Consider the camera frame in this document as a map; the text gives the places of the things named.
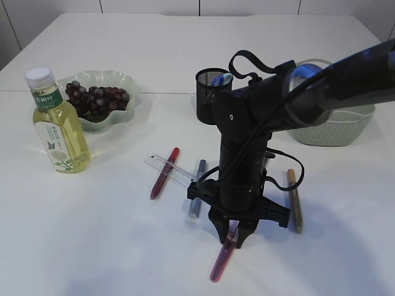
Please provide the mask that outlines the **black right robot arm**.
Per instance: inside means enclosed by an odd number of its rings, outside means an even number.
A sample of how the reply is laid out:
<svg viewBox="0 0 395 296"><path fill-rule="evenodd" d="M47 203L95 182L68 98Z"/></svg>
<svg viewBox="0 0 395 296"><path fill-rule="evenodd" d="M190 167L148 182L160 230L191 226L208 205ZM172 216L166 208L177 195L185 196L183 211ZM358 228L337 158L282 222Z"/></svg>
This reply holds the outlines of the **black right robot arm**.
<svg viewBox="0 0 395 296"><path fill-rule="evenodd" d="M241 247L259 221L287 227L290 210L264 197L267 143L277 131L325 123L332 111L394 100L394 41L370 47L326 68L296 65L293 60L270 68L247 50L238 51L258 70L248 85L233 91L217 86L212 118L221 134L218 179L205 173L188 187L189 199L210 206L209 220L224 243L230 221L238 222L236 246Z"/></svg>

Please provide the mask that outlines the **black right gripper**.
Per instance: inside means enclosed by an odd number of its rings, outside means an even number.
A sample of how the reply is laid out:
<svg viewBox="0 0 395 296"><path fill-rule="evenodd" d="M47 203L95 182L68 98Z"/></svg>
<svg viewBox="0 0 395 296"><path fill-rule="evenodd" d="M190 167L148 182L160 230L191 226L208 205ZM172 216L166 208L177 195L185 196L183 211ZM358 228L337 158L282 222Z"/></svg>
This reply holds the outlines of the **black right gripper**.
<svg viewBox="0 0 395 296"><path fill-rule="evenodd" d="M217 230L220 243L227 238L230 220L237 220L238 238L236 248L253 234L259 220L275 221L279 226L288 226L290 209L263 195L266 177L231 177L216 185L211 179L192 182L187 189L187 198L194 199L197 189L200 199L210 206L209 220Z"/></svg>

